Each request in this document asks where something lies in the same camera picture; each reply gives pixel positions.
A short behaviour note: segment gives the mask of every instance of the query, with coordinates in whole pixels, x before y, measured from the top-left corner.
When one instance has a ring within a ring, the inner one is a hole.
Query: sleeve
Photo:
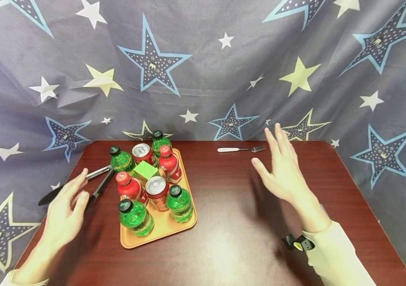
[[[322,232],[303,232],[303,235],[315,245],[306,251],[308,264],[325,286],[375,286],[339,223],[332,221]]]
[[[29,284],[29,285],[17,285],[12,282],[12,278],[17,270],[10,271],[5,277],[4,280],[1,282],[0,286],[46,286],[49,282],[49,279],[44,280],[40,283]]]

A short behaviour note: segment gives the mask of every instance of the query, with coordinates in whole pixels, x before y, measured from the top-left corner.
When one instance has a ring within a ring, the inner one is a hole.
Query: red bottle
[[[171,151],[168,145],[160,147],[160,159],[158,159],[160,167],[165,171],[166,180],[172,184],[176,184],[182,178],[181,167],[175,153]]]
[[[119,172],[115,180],[118,183],[117,190],[122,199],[130,199],[147,205],[149,197],[137,178],[132,178],[127,172]]]

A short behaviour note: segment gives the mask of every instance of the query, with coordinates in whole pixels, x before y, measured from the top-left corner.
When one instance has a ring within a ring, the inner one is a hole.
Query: table
[[[109,148],[131,150],[137,141],[95,141],[70,175],[109,163]],[[77,238],[58,256],[49,285],[322,285],[306,256],[280,241],[299,234],[296,213],[272,198],[251,166],[260,141],[174,141],[182,154],[198,211],[193,229],[127,250],[119,242],[119,196],[112,180],[86,214]],[[300,168],[327,213],[341,223],[377,286],[406,286],[406,268],[377,223],[334,148],[323,141],[294,141]],[[270,168],[270,151],[256,153]],[[104,176],[85,188],[92,193]],[[16,267],[38,242],[38,228]]]

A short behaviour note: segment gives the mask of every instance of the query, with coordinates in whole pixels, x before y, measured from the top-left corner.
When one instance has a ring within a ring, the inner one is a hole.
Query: bottle cap
[[[181,186],[179,185],[172,185],[169,188],[169,195],[172,196],[173,198],[177,198],[178,196],[180,196],[182,193],[182,189]]]
[[[130,183],[131,176],[127,172],[120,172],[116,175],[115,180],[119,185]]]
[[[171,155],[171,148],[168,145],[162,145],[160,147],[160,156],[167,157]]]
[[[155,130],[154,133],[152,134],[152,138],[154,140],[158,140],[163,138],[163,133],[160,130]]]
[[[133,209],[133,202],[130,199],[122,199],[119,202],[118,209],[122,214],[127,214]]]
[[[121,149],[120,149],[120,147],[118,147],[118,146],[113,146],[113,147],[111,147],[110,149],[109,149],[109,154],[111,154],[111,156],[117,156],[118,154],[120,154],[121,153]]]

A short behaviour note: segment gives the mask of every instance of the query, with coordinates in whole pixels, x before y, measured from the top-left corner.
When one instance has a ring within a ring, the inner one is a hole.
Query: green bottle
[[[163,133],[160,130],[154,131],[152,134],[152,151],[155,154],[155,157],[157,159],[160,159],[160,147],[163,145],[168,145],[171,150],[173,150],[173,147],[171,145],[171,141],[163,136]]]
[[[134,235],[142,237],[150,234],[155,225],[154,219],[141,202],[122,199],[118,208],[120,223]]]
[[[129,172],[133,171],[136,163],[127,152],[122,151],[118,146],[113,146],[109,149],[111,154],[111,166],[116,172]]]
[[[169,188],[169,196],[166,203],[176,222],[187,222],[193,214],[192,199],[186,189],[179,185],[172,185]]]

